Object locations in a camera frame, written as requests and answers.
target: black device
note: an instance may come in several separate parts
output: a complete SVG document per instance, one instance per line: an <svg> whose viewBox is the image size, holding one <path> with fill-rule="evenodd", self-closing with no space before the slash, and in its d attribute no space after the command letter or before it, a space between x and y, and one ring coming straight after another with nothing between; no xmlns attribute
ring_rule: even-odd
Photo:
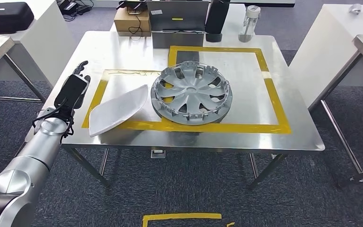
<svg viewBox="0 0 363 227"><path fill-rule="evenodd" d="M148 8L146 0L122 0L119 1L119 5L116 7L116 10L126 7L135 11L145 11Z"/></svg>
<svg viewBox="0 0 363 227"><path fill-rule="evenodd" d="M207 1L148 1L152 31L204 31Z"/></svg>
<svg viewBox="0 0 363 227"><path fill-rule="evenodd" d="M209 7L205 32L207 32L207 41L220 42L223 25L225 24L227 12L229 11L230 0L212 0Z"/></svg>
<svg viewBox="0 0 363 227"><path fill-rule="evenodd" d="M58 7L62 15L72 16L77 13L79 5L71 0L61 0L58 2Z"/></svg>
<svg viewBox="0 0 363 227"><path fill-rule="evenodd" d="M77 8L77 14L79 15L83 15L89 11L91 11L91 6L80 6Z"/></svg>
<svg viewBox="0 0 363 227"><path fill-rule="evenodd" d="M27 3L0 3L0 34L26 30L33 20L34 14Z"/></svg>
<svg viewBox="0 0 363 227"><path fill-rule="evenodd" d="M91 80L90 76L83 77L80 74L84 70L84 66L88 64L88 61L80 63L73 73L67 78L61 91L54 101L54 106L58 108L64 105L68 109L79 109L84 100L85 91L88 88L88 84Z"/></svg>

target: silver robot arm segment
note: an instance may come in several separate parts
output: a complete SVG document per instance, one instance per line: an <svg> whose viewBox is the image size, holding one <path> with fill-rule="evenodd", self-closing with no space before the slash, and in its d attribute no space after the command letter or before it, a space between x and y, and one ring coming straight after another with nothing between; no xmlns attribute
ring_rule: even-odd
<svg viewBox="0 0 363 227"><path fill-rule="evenodd" d="M55 99L56 108L49 107L36 119L35 135L0 173L0 227L32 224L61 140L72 135L73 109L81 107L90 81L89 76L80 74L87 63L81 63L69 76Z"/></svg>

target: black case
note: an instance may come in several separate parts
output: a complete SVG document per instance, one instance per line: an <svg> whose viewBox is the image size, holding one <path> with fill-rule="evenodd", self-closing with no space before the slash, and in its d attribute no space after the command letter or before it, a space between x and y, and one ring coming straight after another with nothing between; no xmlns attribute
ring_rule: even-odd
<svg viewBox="0 0 363 227"><path fill-rule="evenodd" d="M27 3L0 3L0 34L26 30L33 20L34 14Z"/></svg>

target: white paper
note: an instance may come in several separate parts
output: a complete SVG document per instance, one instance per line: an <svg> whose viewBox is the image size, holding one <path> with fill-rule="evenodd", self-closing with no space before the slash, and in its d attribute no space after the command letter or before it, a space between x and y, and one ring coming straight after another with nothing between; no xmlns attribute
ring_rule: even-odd
<svg viewBox="0 0 363 227"><path fill-rule="evenodd" d="M159 9L159 10L151 10L151 14L152 15L162 14L162 10L161 9Z"/></svg>

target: water bottle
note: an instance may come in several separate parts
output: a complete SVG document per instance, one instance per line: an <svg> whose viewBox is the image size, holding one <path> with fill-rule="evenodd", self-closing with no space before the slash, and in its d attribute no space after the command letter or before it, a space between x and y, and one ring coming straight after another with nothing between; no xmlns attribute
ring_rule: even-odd
<svg viewBox="0 0 363 227"><path fill-rule="evenodd" d="M248 42L251 40L255 26L257 25L257 21L259 18L259 13L261 12L261 8L258 6L248 6L245 12L245 18L243 22L242 31L239 34L239 40L241 42Z"/></svg>

